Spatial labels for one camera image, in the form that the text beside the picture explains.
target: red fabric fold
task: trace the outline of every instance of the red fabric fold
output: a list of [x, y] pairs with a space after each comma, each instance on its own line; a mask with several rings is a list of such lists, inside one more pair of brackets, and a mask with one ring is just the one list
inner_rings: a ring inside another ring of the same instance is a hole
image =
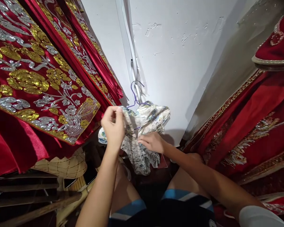
[[100, 56], [99, 52], [96, 50], [88, 36], [85, 34], [85, 32], [82, 30], [80, 24], [78, 23], [76, 17], [72, 14], [69, 7], [66, 5], [64, 0], [57, 0], [63, 13], [67, 17], [68, 22], [71, 24], [74, 32], [78, 36], [78, 39], [82, 43], [84, 49], [87, 52], [87, 55], [90, 57], [92, 62], [94, 63], [95, 67], [98, 70], [98, 73], [100, 74], [101, 78], [105, 82], [107, 88], [111, 92], [111, 95], [114, 97], [114, 100], [117, 105], [121, 105], [119, 102], [119, 99], [123, 97], [122, 89], [117, 83], [114, 76], [111, 74], [107, 64], [104, 62], [102, 57]]
[[85, 84], [87, 89], [93, 94], [93, 96], [99, 101], [101, 104], [101, 108], [103, 112], [106, 110], [108, 106], [111, 104], [109, 101], [101, 94], [101, 92], [94, 86], [91, 82], [89, 75], [83, 69], [82, 65], [79, 63], [78, 59], [74, 56], [72, 51], [67, 47], [64, 40], [59, 36], [53, 25], [49, 22], [47, 17], [44, 16], [44, 13], [39, 8], [37, 2], [35, 0], [25, 0], [31, 13], [34, 14], [34, 17], [37, 19], [39, 25], [42, 27], [42, 30], [46, 31], [49, 35], [49, 38], [52, 39], [53, 45], [56, 46], [57, 50], [63, 55], [64, 59], [70, 65], [70, 67], [74, 70], [77, 76], [81, 79], [81, 81]]
[[211, 155], [208, 166], [215, 168], [225, 155], [283, 100], [284, 72], [269, 72], [267, 80], [253, 93]]
[[199, 148], [198, 148], [198, 153], [203, 155], [205, 152], [205, 148], [209, 145], [211, 142], [212, 138], [214, 135], [220, 130], [222, 125], [229, 119], [229, 117], [233, 114], [233, 112], [240, 106], [242, 105], [242, 102], [246, 102], [249, 97], [250, 97], [250, 92], [253, 92], [254, 90], [257, 89], [259, 84], [267, 78], [267, 74], [263, 73], [261, 76], [259, 76], [251, 86], [246, 88], [244, 92], [240, 94], [239, 97], [235, 101], [233, 101], [230, 106], [227, 108], [227, 111], [225, 111], [222, 116], [216, 120], [214, 125], [211, 127], [211, 129], [208, 131], [206, 134], [206, 137], [203, 139], [201, 142]]

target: blue and white fabric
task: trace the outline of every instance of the blue and white fabric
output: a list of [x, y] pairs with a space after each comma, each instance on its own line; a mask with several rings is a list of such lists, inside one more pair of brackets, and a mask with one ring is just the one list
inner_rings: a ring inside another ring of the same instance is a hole
[[[170, 116], [170, 109], [167, 106], [154, 105], [150, 101], [141, 104], [136, 112], [126, 107], [122, 109], [126, 130], [121, 149], [128, 154], [135, 173], [146, 176], [150, 174], [150, 164], [154, 168], [158, 167], [160, 155], [139, 144], [137, 139], [150, 132], [163, 132], [163, 124]], [[107, 144], [103, 128], [100, 129], [98, 138], [100, 143]]]

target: wooden plank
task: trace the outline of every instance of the wooden plank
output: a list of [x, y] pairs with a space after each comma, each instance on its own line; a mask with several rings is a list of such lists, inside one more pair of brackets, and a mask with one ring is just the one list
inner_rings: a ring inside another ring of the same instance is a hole
[[88, 193], [90, 192], [91, 188], [93, 187], [95, 181], [91, 182], [83, 191], [82, 197], [80, 200], [64, 207], [63, 209], [58, 210], [57, 212], [57, 226], [61, 226], [64, 220], [78, 207], [80, 204], [86, 199]]
[[0, 192], [16, 192], [16, 191], [30, 191], [30, 190], [40, 190], [40, 189], [55, 189], [58, 186], [59, 186], [58, 183], [0, 186]]
[[59, 201], [61, 199], [63, 198], [59, 198], [59, 196], [57, 195], [0, 199], [0, 207], [10, 207], [16, 205], [32, 204], [32, 203], [54, 202], [54, 201]]
[[29, 222], [37, 217], [40, 217], [44, 214], [47, 214], [57, 208], [67, 206], [73, 202], [80, 200], [82, 193], [76, 193], [75, 195], [68, 197], [64, 200], [54, 202], [50, 205], [44, 206], [27, 214], [21, 215], [16, 218], [12, 218], [8, 221], [0, 223], [0, 227], [11, 227], [11, 226], [20, 226], [26, 222]]

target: clothes hanger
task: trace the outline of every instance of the clothes hanger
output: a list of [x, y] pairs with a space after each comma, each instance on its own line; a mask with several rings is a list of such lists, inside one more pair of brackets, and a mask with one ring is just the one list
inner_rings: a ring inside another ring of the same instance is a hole
[[135, 106], [136, 103], [139, 104], [139, 105], [146, 104], [146, 105], [150, 106], [150, 104], [148, 104], [148, 103], [146, 103], [146, 102], [141, 102], [141, 103], [138, 102], [137, 96], [136, 96], [135, 92], [133, 91], [133, 83], [135, 83], [135, 85], [137, 85], [137, 84], [136, 84], [135, 81], [133, 81], [133, 82], [130, 84], [130, 89], [132, 90], [133, 96], [134, 96], [134, 98], [135, 98], [135, 102], [134, 102], [133, 105], [126, 107], [126, 109]]

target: black shorts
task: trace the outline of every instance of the black shorts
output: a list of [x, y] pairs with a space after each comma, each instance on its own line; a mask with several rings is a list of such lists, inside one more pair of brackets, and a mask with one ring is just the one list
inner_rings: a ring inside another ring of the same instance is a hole
[[109, 226], [216, 227], [211, 200], [183, 190], [167, 190], [155, 215], [158, 221], [153, 223], [143, 200], [136, 200], [112, 214]]

